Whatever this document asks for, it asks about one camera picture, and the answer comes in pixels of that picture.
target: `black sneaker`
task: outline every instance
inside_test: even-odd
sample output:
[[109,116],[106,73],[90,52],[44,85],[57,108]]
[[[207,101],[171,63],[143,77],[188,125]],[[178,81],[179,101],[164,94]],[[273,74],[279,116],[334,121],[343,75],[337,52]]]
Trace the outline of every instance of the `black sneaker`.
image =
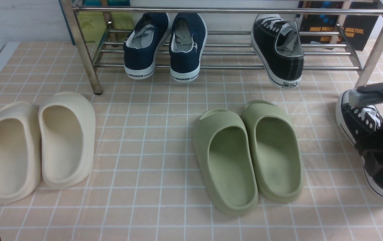
[[352,108],[347,90],[337,101],[336,120],[341,131],[360,153],[368,185],[383,198],[383,118],[379,111],[373,105]]
[[179,13],[172,23],[170,39],[170,75],[177,82],[197,78],[208,28],[198,13]]
[[304,61],[297,23],[284,21],[277,14],[260,14],[251,31],[251,43],[273,84],[279,88],[297,86]]
[[156,55],[170,34],[167,13],[144,13],[123,44],[124,70],[130,78],[150,77],[156,67]]

